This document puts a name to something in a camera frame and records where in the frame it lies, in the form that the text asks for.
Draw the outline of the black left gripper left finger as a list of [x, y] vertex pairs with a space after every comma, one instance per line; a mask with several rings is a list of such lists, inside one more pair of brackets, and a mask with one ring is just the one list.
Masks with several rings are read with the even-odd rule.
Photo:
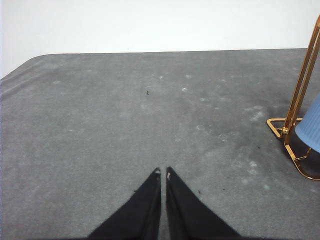
[[157, 167], [130, 199], [87, 237], [89, 240], [156, 240], [161, 218], [161, 170]]

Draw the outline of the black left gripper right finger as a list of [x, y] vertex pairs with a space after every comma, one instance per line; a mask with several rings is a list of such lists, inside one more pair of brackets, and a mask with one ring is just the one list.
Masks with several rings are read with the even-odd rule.
[[231, 240], [241, 237], [198, 199], [172, 167], [166, 169], [166, 211], [172, 240]]

